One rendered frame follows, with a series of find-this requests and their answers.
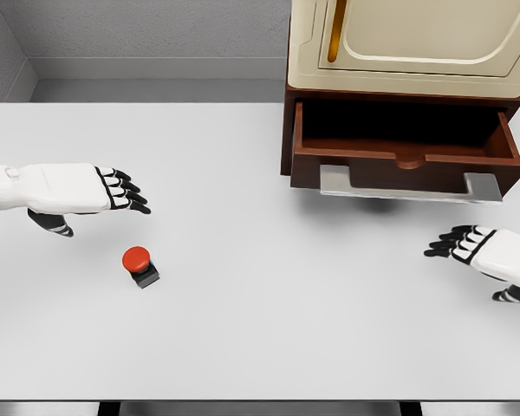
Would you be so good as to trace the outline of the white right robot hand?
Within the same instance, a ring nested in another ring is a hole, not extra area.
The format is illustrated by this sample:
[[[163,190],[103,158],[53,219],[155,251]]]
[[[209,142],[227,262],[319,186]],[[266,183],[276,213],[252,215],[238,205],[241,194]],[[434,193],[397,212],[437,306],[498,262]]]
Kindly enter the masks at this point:
[[[492,295],[492,300],[520,304],[520,234],[482,225],[458,225],[439,235],[424,255],[451,258],[508,283],[508,287]]]

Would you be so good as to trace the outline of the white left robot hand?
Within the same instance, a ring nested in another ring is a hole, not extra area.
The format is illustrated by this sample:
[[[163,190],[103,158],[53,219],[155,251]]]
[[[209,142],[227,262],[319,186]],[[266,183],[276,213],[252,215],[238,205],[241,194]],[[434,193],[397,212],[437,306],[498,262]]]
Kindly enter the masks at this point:
[[[119,210],[151,213],[131,177],[112,167],[89,163],[30,165],[22,169],[22,179],[29,218],[60,236],[74,235],[65,219],[67,214]]]

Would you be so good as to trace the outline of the cream and brown cabinet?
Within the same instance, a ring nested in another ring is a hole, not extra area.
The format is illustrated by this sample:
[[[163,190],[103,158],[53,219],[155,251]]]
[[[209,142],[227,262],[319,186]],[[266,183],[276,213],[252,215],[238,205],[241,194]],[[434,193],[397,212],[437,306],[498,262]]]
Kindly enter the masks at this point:
[[[520,0],[292,0],[281,172],[305,100],[520,107]]]

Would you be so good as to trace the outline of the red push-button switch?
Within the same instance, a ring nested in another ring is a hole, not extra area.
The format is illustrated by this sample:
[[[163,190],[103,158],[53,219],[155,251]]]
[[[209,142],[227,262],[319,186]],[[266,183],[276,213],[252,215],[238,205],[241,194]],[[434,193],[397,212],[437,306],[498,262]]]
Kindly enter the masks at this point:
[[[126,250],[122,256],[122,265],[141,289],[160,279],[159,272],[151,260],[150,252],[144,247],[134,246]]]

